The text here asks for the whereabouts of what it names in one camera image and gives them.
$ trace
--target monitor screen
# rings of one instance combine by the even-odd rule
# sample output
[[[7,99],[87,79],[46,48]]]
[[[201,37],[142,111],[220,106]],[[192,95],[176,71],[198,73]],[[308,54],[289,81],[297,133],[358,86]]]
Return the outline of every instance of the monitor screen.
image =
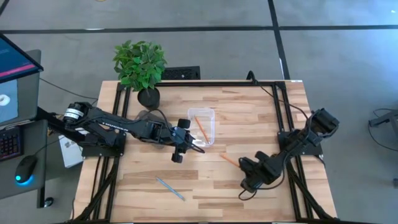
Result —
[[[41,72],[42,69],[19,47],[0,35],[0,83]]]

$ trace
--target wooden tabletop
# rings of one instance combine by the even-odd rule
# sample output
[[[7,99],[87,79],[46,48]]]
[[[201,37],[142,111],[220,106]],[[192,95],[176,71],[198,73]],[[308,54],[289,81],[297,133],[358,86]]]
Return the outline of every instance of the wooden tabletop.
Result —
[[[290,103],[310,114],[303,83],[286,81],[286,85]],[[116,81],[103,82],[99,108],[112,112],[116,86]],[[173,125],[177,124],[179,118],[187,118],[189,108],[214,109],[214,145],[205,149],[206,154],[190,150],[183,155],[182,164],[176,164],[171,161],[174,148],[159,149],[128,136],[125,154],[119,165],[112,222],[295,220],[287,179],[278,188],[260,190],[253,199],[243,202],[238,199],[238,194],[242,191],[239,185],[244,173],[220,157],[220,153],[225,152],[235,161],[240,157],[256,161],[254,155],[257,151],[268,155],[278,153],[276,133],[279,128],[272,97],[256,86],[179,86],[158,89],[159,109]],[[124,93],[118,114],[121,114],[123,99]],[[304,116],[296,109],[291,109],[295,127],[304,127]],[[129,100],[127,118],[134,119],[141,110],[144,108],[138,103],[137,93],[134,92]],[[309,191],[326,212],[336,216],[324,166],[313,156],[302,156],[302,160]],[[75,197],[75,216],[90,202],[96,163],[97,158],[86,159],[83,163]],[[156,181],[155,176],[183,195],[186,201]],[[298,197],[302,215],[305,216],[299,190]],[[104,201],[100,217],[104,216]]]

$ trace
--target green leaves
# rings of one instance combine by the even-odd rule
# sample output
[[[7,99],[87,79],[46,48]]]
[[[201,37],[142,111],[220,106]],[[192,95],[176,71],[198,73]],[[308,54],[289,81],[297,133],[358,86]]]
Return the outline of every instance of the green leaves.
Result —
[[[164,51],[160,45],[140,41],[132,44],[130,40],[115,46],[114,71],[123,85],[140,91],[155,88],[165,70]]]

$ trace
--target gray floor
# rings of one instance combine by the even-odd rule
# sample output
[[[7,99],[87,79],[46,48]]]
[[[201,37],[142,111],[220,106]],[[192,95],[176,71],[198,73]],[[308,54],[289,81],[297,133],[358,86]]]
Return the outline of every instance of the gray floor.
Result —
[[[398,24],[393,0],[277,0],[275,7],[280,26]],[[10,1],[0,17],[0,29],[271,24],[265,0],[23,0]],[[128,39],[162,44],[169,66],[199,65],[203,79],[245,78],[249,69],[257,78],[282,78],[272,31],[7,36],[24,50],[42,50],[43,78],[88,96],[98,95],[103,80],[116,79],[113,46]],[[325,107],[341,121],[338,132],[323,143],[338,216],[396,223],[398,190],[392,179],[398,177],[398,152],[375,144],[367,122],[377,108],[398,108],[398,30],[283,31],[282,40],[290,76],[304,81],[312,109]],[[39,105],[46,110],[61,113],[76,100],[81,99],[40,84]],[[371,131],[380,142],[396,145],[389,125]],[[47,181],[47,192],[56,198],[52,207],[36,209],[35,192],[0,200],[1,223],[66,220],[79,167],[54,168],[53,173],[56,178]]]

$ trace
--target plastic box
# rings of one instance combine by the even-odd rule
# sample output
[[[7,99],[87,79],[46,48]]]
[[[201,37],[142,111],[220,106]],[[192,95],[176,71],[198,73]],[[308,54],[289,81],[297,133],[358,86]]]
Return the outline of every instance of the plastic box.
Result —
[[[198,122],[203,127],[209,142],[206,140],[205,135],[201,131]],[[215,113],[210,108],[190,108],[188,110],[188,119],[191,121],[189,128],[191,135],[195,138],[192,143],[199,147],[210,147],[215,140]]]

